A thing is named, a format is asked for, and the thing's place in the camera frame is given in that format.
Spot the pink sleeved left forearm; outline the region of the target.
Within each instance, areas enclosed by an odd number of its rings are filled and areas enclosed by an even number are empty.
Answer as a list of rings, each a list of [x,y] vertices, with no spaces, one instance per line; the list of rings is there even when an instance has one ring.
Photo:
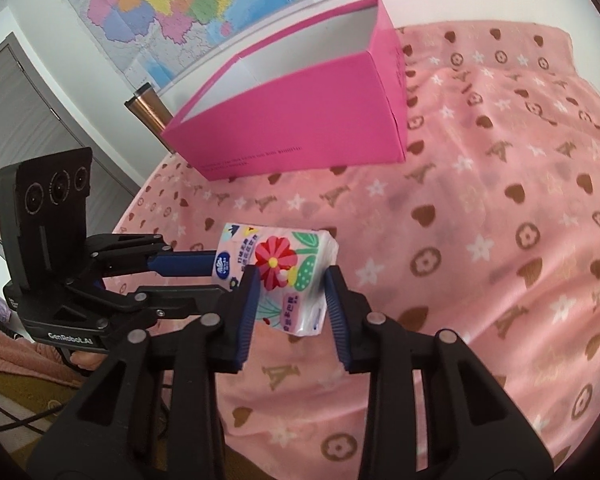
[[[69,387],[84,383],[84,377],[62,362],[53,347],[22,337],[14,339],[1,331],[0,373],[34,377]]]

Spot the person's left hand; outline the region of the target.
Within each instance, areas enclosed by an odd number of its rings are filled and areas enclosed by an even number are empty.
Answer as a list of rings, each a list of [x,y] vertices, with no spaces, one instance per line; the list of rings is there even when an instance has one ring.
[[[97,370],[106,359],[106,354],[84,351],[73,352],[70,356],[72,365],[79,367],[81,370],[86,370],[87,372],[94,372]]]

